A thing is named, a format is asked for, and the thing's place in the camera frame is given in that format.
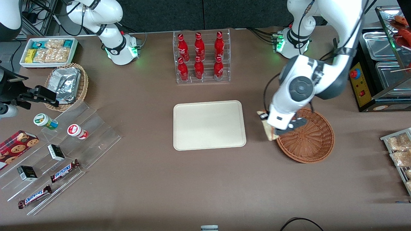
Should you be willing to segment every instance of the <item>coca-cola bottle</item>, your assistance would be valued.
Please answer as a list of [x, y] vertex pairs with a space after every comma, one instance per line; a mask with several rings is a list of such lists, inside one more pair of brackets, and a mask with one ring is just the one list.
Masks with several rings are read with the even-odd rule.
[[221, 56], [221, 59], [224, 59], [224, 40], [223, 32], [217, 32], [217, 39], [214, 43], [214, 58]]
[[184, 35], [178, 34], [178, 52], [180, 56], [184, 59], [184, 62], [188, 62], [190, 60], [190, 55], [188, 54], [188, 46], [187, 43], [184, 41]]
[[221, 56], [217, 56], [215, 59], [216, 63], [214, 64], [214, 79], [220, 81], [223, 79], [223, 68], [224, 65], [221, 62]]
[[204, 64], [201, 61], [200, 56], [196, 56], [196, 63], [194, 64], [194, 69], [196, 71], [196, 78], [202, 80], [204, 77]]
[[201, 33], [196, 33], [196, 42], [194, 43], [194, 47], [196, 49], [196, 55], [200, 56], [201, 61], [204, 61], [206, 57], [206, 49], [204, 42], [201, 39]]
[[184, 60], [182, 57], [178, 57], [178, 74], [180, 75], [180, 79], [183, 82], [188, 81], [188, 68], [187, 65], [184, 63]]

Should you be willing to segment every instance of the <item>cookie box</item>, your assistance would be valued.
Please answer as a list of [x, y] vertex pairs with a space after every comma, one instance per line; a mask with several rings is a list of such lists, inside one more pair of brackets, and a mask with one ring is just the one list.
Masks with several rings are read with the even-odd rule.
[[[35, 44], [35, 43], [45, 43], [49, 39], [61, 39], [61, 40], [65, 40], [65, 41], [67, 41], [67, 40], [72, 41], [67, 61], [66, 62], [50, 62], [50, 63], [35, 63], [35, 62], [27, 63], [25, 61], [25, 58], [27, 56], [27, 52], [29, 52], [29, 50], [33, 48], [33, 44]], [[70, 64], [73, 60], [74, 53], [76, 52], [77, 44], [78, 44], [78, 41], [73, 37], [45, 37], [45, 38], [32, 38], [32, 39], [29, 39], [27, 41], [27, 45], [24, 48], [23, 55], [21, 56], [20, 65], [22, 67], [31, 69], [31, 68], [53, 68], [53, 67], [60, 67], [60, 66]]]
[[18, 131], [3, 143], [0, 143], [0, 170], [11, 164], [31, 147], [39, 142], [37, 136], [25, 131]]

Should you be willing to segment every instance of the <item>red emergency stop button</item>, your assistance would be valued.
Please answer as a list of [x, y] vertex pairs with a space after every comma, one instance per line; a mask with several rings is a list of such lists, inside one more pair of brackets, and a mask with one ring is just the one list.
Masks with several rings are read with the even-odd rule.
[[361, 71], [358, 68], [355, 68], [350, 72], [350, 77], [353, 79], [358, 79], [361, 76]]
[[356, 70], [352, 70], [352, 71], [350, 72], [350, 77], [351, 77], [351, 78], [355, 78], [355, 77], [357, 77], [357, 75], [358, 75], [358, 72], [357, 72]]

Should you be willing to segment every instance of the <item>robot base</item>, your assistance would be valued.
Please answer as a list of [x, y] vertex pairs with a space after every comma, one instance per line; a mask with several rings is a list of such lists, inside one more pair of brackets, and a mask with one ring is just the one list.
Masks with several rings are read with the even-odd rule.
[[123, 36], [126, 39], [126, 45], [118, 55], [110, 54], [106, 49], [109, 58], [117, 65], [126, 65], [140, 56], [140, 46], [137, 39], [127, 34]]
[[[294, 45], [287, 39], [287, 33], [289, 30], [290, 28], [285, 28], [284, 30], [278, 31], [276, 38], [277, 44], [273, 45], [274, 52], [280, 53], [288, 59], [300, 54], [298, 48], [295, 48]], [[307, 43], [300, 48], [301, 53], [307, 51], [308, 44], [309, 41], [307, 41]]]

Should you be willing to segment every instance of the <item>brown woven basket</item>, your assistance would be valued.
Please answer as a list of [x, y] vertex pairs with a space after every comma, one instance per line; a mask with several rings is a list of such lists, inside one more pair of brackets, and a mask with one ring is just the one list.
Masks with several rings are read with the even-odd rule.
[[323, 161], [334, 148], [335, 138], [330, 123], [320, 113], [312, 113], [309, 108], [298, 110], [298, 116], [306, 118], [308, 123], [279, 136], [278, 145], [285, 154], [298, 162]]
[[[76, 96], [76, 102], [78, 101], [83, 101], [85, 99], [85, 96], [87, 95], [87, 87], [88, 87], [88, 76], [87, 73], [84, 71], [83, 67], [76, 63], [70, 63], [61, 67], [57, 67], [57, 69], [64, 69], [64, 68], [69, 68], [69, 67], [75, 67], [81, 71], [81, 77], [80, 77], [80, 85], [79, 89], [77, 90], [77, 96]], [[48, 78], [46, 80], [46, 84], [44, 85], [45, 87], [48, 86], [48, 82], [50, 81], [51, 73], [48, 75]], [[60, 104], [58, 107], [53, 107], [49, 104], [45, 104], [46, 107], [50, 110], [53, 111], [66, 111], [71, 105], [73, 104]]]

